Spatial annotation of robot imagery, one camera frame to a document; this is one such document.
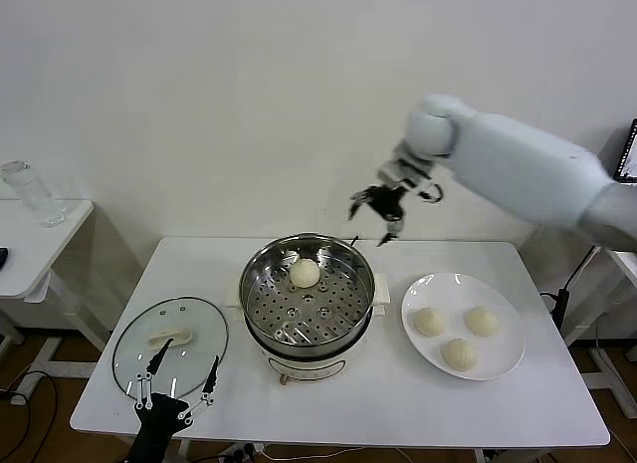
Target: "robotic arm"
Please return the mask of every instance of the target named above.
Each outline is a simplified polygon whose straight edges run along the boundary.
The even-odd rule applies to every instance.
[[[387,221],[379,245],[398,237],[404,194],[414,192],[425,202],[443,198],[430,177],[437,163],[526,222],[573,229],[596,245],[637,251],[637,187],[613,181],[583,147],[444,95],[426,97],[409,115],[404,139],[378,170],[382,186],[355,194],[349,218],[368,204]]]

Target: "table leg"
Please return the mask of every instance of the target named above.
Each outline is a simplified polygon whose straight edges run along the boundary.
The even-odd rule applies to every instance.
[[[188,458],[188,450],[190,449],[190,440],[188,438],[184,438],[179,443],[179,456],[183,458]]]
[[[24,342],[24,336],[20,334],[11,323],[0,314],[0,336],[3,336],[0,343],[0,358],[11,348],[11,346],[19,346]]]
[[[50,289],[59,298],[60,311],[98,350],[104,350],[108,331],[87,306],[69,289],[67,284],[51,270]]]
[[[564,319],[561,334],[570,346],[605,313],[610,305],[624,296],[632,284],[622,273],[612,269],[605,279]]]
[[[550,448],[532,448],[528,450],[507,450],[496,456],[490,463],[531,463],[550,452]]]
[[[53,378],[89,378],[96,367],[93,362],[51,361],[61,343],[62,339],[60,338],[47,339],[40,348],[36,359],[29,366],[29,370],[44,371]],[[41,373],[30,373],[22,378],[16,391],[29,399],[42,378],[44,376]],[[26,403],[22,397],[14,396],[11,398],[11,404],[24,406]]]
[[[620,377],[608,354],[601,348],[590,348],[588,353],[590,353],[600,371],[582,374],[586,387],[589,390],[609,389],[612,391],[626,418],[637,418],[637,402],[624,380]]]
[[[637,361],[637,346],[626,353],[626,358],[628,358],[628,361]]]

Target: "black cable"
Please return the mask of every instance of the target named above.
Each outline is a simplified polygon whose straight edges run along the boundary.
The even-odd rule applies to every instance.
[[[32,374],[32,373],[39,373],[40,375],[43,375],[51,383],[52,388],[53,388],[53,393],[54,393],[54,405],[53,405],[53,414],[51,415],[51,420],[49,421],[49,426],[47,427],[47,431],[45,432],[44,437],[42,438],[42,441],[40,441],[40,445],[38,446],[38,449],[36,450],[34,455],[31,457],[30,463],[34,463],[36,461],[36,458],[38,458],[38,455],[40,454],[40,450],[42,450],[42,447],[44,446],[45,441],[47,441],[49,433],[51,433],[51,428],[53,427],[53,422],[55,421],[56,416],[58,415],[58,387],[56,386],[55,381],[53,380],[53,378],[48,373],[46,373],[45,371],[41,371],[41,370],[25,371],[22,375],[20,375],[19,379],[22,379],[25,376],[27,376],[29,374]]]
[[[568,299],[570,298],[570,293],[568,292],[568,286],[573,281],[575,276],[577,276],[577,274],[579,274],[582,268],[586,265],[586,263],[588,262],[588,259],[593,255],[596,248],[597,248],[596,246],[591,246],[590,249],[588,249],[588,252],[586,253],[586,255],[579,262],[579,264],[577,264],[577,267],[575,268],[573,273],[566,280],[566,284],[564,284],[564,287],[559,289],[559,291],[557,291],[557,294],[553,294],[551,292],[539,293],[541,296],[551,297],[553,301],[555,302],[555,307],[553,307],[553,310],[550,311],[550,316],[552,317],[553,322],[555,323],[555,326],[557,327],[558,330],[561,329],[561,325],[564,322],[564,316],[566,315],[566,308],[568,306]]]
[[[595,250],[596,246],[591,246],[590,249],[588,249],[588,252],[586,253],[586,255],[584,256],[584,258],[581,260],[581,262],[577,265],[577,267],[575,268],[575,270],[573,271],[573,273],[570,275],[570,277],[568,278],[568,280],[566,281],[566,284],[564,284],[564,289],[568,290],[568,286],[570,285],[571,281],[573,280],[573,278],[577,275],[577,273],[581,270],[582,266],[585,264],[586,260],[590,257],[590,255],[593,253],[593,251]]]
[[[23,395],[22,393],[18,393],[17,391],[7,391],[7,393],[11,395],[21,396],[24,399],[27,406],[27,426],[24,427],[24,432],[22,433],[22,436],[20,437],[20,441],[18,441],[18,444],[14,446],[11,449],[11,451],[9,451],[9,453],[7,453],[2,458],[0,458],[0,462],[9,458],[18,450],[18,448],[22,446],[22,443],[24,443],[24,440],[27,438],[27,435],[29,434],[29,429],[31,428],[31,404],[29,403],[29,399],[25,395]]]

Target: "white wall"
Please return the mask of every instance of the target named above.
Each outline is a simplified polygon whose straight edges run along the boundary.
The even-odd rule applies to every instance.
[[[348,198],[426,93],[598,150],[636,114],[635,3],[0,0],[0,158],[95,201],[141,263],[162,235],[378,237]],[[438,175],[403,237],[528,236]]]

